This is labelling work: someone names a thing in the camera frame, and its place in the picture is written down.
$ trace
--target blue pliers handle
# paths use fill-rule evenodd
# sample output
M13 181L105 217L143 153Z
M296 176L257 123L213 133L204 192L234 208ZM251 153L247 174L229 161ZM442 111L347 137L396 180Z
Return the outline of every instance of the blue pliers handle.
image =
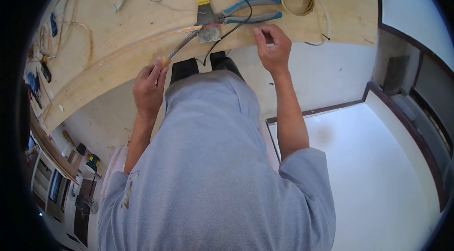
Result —
M281 0L247 0L251 6L265 6L265 5L280 5ZM249 7L249 5L242 1L238 4L233 5L232 7L225 9L220 14L220 22L226 24L239 24L243 21L246 21L246 17L235 17L230 16L231 14L242 10L244 8ZM275 19L280 19L282 17L282 13L279 11L259 15L259 16L251 16L251 18L246 22L246 24L257 24L264 21L271 21Z

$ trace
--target red wire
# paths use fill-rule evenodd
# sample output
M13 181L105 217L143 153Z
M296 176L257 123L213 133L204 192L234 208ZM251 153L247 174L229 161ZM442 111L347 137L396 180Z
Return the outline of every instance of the red wire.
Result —
M204 27L203 29L206 30L207 28L209 27L212 27L212 26L222 26L223 24L209 24L207 27Z

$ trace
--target black cable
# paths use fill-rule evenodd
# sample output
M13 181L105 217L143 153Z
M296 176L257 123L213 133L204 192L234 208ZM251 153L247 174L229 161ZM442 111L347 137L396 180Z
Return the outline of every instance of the black cable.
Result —
M238 25L236 25L236 27L234 27L231 31L227 32L223 37L221 37L221 39L219 39L218 41L216 41L215 44L213 44L213 46L210 48L210 50L208 51L207 55L205 56L205 59L203 59L203 66L206 65L207 63L207 57L208 55L211 53L211 50L213 50L213 48L219 43L221 42L221 40L223 40L227 35L229 35L230 33L234 32L237 28L241 27L243 24L247 23L247 21L251 18L251 16L253 15L253 8L251 6L251 4L249 4L249 1L248 0L244 0L247 5L249 6L249 9L251 9L251 13L249 14L249 16L247 17L247 19L245 21L242 21L241 23L239 23Z

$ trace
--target window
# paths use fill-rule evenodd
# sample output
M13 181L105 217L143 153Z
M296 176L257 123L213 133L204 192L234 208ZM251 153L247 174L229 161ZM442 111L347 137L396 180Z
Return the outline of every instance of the window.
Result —
M58 191L60 189L60 184L63 176L55 169L54 175L52 177L50 191L49 191L49 198L54 202L57 203Z

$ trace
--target screwdriver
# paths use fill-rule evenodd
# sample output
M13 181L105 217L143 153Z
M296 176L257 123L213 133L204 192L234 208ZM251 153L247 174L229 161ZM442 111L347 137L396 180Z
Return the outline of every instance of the screwdriver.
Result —
M165 66L169 66L172 62L173 56L178 53L188 42L190 42L193 38L197 36L200 30L196 30L191 32L169 55L161 57L162 59L162 68Z

